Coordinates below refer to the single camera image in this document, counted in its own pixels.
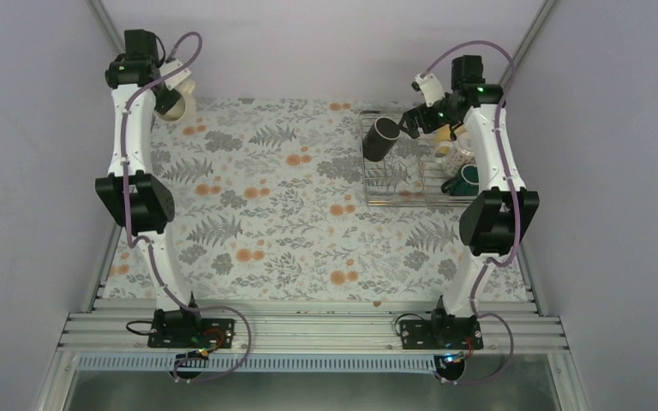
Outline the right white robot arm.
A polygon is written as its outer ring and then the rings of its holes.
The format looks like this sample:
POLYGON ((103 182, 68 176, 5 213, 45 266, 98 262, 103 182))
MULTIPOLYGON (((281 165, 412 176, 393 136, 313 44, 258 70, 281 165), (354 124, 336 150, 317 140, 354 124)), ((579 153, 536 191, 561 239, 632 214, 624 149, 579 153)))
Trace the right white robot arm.
POLYGON ((540 205, 539 194, 527 189, 512 155, 504 89, 487 83, 482 71, 479 56, 454 58, 449 92, 433 74, 419 74, 413 87, 425 101, 406 111, 399 122, 412 139, 443 126, 462 126, 470 137, 478 194, 459 219, 464 251, 458 272, 440 298, 440 307, 456 317, 477 313, 477 295, 489 273, 515 259, 540 205))

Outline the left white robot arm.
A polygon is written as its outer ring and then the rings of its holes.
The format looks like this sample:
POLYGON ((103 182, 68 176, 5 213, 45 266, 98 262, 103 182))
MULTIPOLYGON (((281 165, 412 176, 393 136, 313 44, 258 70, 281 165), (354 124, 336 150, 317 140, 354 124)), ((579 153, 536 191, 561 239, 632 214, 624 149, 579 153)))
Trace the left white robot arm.
POLYGON ((170 332, 184 347, 197 344, 204 323, 179 270, 171 224, 176 204, 154 174, 152 129, 156 120, 176 123, 196 108, 191 56, 183 63, 166 51, 155 33, 124 33, 125 50, 109 64, 105 80, 115 113, 113 153, 107 175, 95 191, 114 221, 125 230, 129 248, 148 263, 156 309, 150 335, 170 332))

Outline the black matte mug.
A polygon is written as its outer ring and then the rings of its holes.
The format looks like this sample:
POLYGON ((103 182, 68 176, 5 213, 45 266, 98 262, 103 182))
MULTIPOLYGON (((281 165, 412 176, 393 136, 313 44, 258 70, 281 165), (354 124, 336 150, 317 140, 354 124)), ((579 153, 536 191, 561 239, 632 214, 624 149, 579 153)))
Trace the black matte mug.
POLYGON ((387 117, 376 119, 362 139, 363 157, 371 162, 383 160, 399 136, 399 126, 392 119, 387 117))

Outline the beige white ceramic mug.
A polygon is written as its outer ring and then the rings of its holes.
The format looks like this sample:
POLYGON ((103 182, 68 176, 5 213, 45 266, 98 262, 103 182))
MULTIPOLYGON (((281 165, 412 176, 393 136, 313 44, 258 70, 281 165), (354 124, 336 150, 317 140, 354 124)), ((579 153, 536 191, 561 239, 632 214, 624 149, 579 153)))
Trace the beige white ceramic mug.
POLYGON ((182 84, 177 86, 174 90, 180 92, 182 101, 166 115, 158 114, 154 109, 154 114, 157 118, 164 122, 176 123, 190 118, 196 110, 196 102, 194 98, 195 81, 192 79, 185 80, 182 84))

